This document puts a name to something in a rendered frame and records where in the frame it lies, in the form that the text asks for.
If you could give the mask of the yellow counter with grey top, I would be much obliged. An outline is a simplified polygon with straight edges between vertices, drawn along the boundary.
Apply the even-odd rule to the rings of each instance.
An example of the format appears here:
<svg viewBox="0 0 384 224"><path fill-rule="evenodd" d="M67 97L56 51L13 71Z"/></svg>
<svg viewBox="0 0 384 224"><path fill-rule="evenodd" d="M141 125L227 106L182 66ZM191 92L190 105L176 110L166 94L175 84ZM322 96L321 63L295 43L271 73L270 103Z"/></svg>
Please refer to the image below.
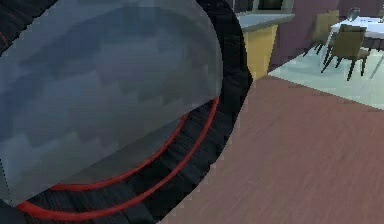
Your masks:
<svg viewBox="0 0 384 224"><path fill-rule="evenodd" d="M243 31L247 66L254 80L267 74L277 29L294 14L243 14L237 19Z"/></svg>

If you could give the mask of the white dining table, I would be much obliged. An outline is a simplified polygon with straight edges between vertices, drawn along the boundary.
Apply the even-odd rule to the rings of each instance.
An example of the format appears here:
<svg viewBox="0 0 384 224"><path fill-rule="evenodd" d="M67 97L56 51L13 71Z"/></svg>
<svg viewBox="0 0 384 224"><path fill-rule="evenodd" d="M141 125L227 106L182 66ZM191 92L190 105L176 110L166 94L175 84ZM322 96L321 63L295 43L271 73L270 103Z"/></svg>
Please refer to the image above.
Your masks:
<svg viewBox="0 0 384 224"><path fill-rule="evenodd" d="M384 21L380 18L357 17L353 21L344 20L331 26L327 45L333 43L324 59L324 72L334 57L337 58L336 66L342 60L350 60L351 65L347 80L351 79L357 61L361 60L361 75L364 75L365 65L370 55L369 50L362 48L366 38L384 42Z"/></svg>

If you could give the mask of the tan dining chair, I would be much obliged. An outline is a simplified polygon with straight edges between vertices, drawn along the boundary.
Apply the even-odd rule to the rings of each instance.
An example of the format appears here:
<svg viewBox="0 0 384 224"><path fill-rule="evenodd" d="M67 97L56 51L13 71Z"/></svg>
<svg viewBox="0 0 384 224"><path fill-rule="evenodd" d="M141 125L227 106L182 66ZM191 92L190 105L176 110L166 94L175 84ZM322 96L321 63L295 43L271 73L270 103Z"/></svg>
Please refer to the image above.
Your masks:
<svg viewBox="0 0 384 224"><path fill-rule="evenodd" d="M339 22L340 13L338 10L328 10L326 13L316 15L315 28L312 34L311 44L304 50L304 56L314 47L317 53L326 44L331 26Z"/></svg>
<svg viewBox="0 0 384 224"><path fill-rule="evenodd" d="M364 75L367 58L370 55L369 50L362 49L366 33L366 27L352 26L342 24L330 50L329 57L324 63L321 72L324 72L334 58L337 58L336 67L342 60L350 60L351 65L347 75L347 80L351 79L357 61L361 60L361 75Z"/></svg>

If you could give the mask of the black round red-ringed object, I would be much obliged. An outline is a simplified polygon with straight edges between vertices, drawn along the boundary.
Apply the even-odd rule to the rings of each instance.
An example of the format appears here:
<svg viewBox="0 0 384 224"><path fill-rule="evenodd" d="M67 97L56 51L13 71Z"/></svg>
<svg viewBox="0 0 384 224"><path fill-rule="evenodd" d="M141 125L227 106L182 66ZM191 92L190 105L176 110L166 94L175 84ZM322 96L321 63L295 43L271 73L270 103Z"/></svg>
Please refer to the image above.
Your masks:
<svg viewBox="0 0 384 224"><path fill-rule="evenodd" d="M250 89L243 32L227 0L197 0L219 41L220 94L164 135L142 138L18 204L0 199L0 224L158 224L220 157Z"/></svg>

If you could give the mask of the dark window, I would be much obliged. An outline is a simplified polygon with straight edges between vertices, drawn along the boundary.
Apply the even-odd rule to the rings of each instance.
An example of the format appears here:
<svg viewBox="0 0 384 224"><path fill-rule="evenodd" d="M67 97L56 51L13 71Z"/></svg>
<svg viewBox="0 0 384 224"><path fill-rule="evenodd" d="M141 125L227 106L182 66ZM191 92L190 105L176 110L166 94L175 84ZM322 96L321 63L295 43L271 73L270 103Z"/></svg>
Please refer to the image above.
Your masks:
<svg viewBox="0 0 384 224"><path fill-rule="evenodd" d="M290 14L295 0L232 0L236 13Z"/></svg>

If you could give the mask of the grey round bowl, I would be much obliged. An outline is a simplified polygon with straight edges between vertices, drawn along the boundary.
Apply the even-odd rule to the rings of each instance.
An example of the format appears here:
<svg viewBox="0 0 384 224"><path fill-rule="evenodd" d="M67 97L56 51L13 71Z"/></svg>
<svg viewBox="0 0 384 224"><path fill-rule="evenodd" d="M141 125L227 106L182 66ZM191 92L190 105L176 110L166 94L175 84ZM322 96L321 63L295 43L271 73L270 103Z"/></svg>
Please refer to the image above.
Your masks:
<svg viewBox="0 0 384 224"><path fill-rule="evenodd" d="M353 7L348 11L347 20L349 22L354 21L360 15L360 9L357 7Z"/></svg>

